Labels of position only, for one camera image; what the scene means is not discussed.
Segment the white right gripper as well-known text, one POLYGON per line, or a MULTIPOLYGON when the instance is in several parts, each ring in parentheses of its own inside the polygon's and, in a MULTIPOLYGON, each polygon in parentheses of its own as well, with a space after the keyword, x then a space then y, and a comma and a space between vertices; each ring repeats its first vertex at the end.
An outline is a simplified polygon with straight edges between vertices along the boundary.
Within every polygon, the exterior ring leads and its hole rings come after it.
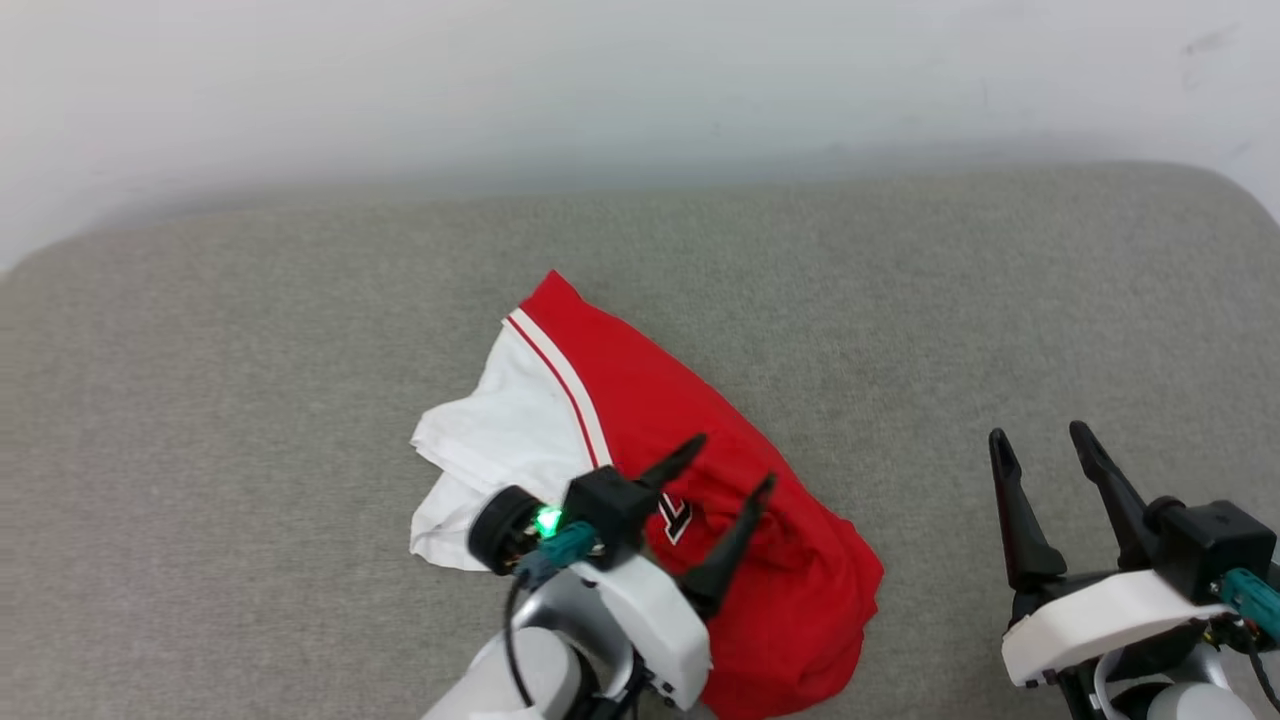
MULTIPOLYGON (((1091 427, 1069 423, 1085 478, 1094 484, 1117 542, 1121 573, 1052 600, 1004 635, 1004 666, 1014 685, 1039 682, 1048 671, 1097 659, 1190 620, 1236 611, 1225 603, 1197 605, 1153 570, 1156 534, 1146 525, 1147 502, 1111 459, 1091 427)), ((989 465, 1007 583, 1032 592, 1068 571, 1065 557, 1044 537, 1021 487, 1021 464, 1001 428, 988 436, 989 465)))

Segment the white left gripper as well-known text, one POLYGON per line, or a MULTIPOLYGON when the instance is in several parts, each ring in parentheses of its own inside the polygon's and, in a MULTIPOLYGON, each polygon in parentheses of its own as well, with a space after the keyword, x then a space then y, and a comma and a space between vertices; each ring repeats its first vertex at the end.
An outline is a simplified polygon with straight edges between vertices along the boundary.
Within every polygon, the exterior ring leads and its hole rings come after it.
MULTIPOLYGON (((695 434, 636 482, 663 492, 692 465, 705 442, 705 433, 695 434)), ((575 574, 588 593, 582 646, 614 673, 612 691, 620 691, 634 670, 645 667, 652 687, 676 708, 690 711, 698 705, 710 671, 709 632, 701 619, 721 612, 776 482, 771 473, 755 487, 730 529, 700 564, 681 577, 680 588, 641 555, 608 570, 590 562, 575 564, 575 574)))

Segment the red and white jersey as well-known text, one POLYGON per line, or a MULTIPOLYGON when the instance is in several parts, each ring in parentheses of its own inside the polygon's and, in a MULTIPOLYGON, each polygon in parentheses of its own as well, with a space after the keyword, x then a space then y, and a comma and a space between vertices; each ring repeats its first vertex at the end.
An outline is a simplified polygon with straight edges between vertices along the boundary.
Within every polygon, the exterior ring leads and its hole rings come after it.
POLYGON ((639 478, 695 436, 701 451, 644 524, 664 570, 694 569, 749 493, 776 479, 710 621, 704 705, 718 720, 767 720, 837 696, 877 610, 881 561, 714 387, 558 273, 503 319, 475 389, 421 415, 411 442, 440 475, 413 512, 410 551, 481 571, 465 537, 500 488, 556 503, 575 477, 611 466, 639 478))

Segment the grey fabric sofa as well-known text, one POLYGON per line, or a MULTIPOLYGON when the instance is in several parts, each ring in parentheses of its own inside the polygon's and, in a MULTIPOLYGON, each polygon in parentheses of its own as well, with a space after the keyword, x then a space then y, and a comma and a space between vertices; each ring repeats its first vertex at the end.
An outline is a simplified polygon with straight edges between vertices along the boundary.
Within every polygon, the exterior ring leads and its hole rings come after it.
POLYGON ((412 556, 410 437, 549 272, 713 384, 884 582, 788 720, 1068 720, 1000 659, 987 436, 1074 571, 1068 425, 1280 530, 1280 211, 1106 163, 192 217, 0 281, 0 720, 419 720, 508 582, 412 556))

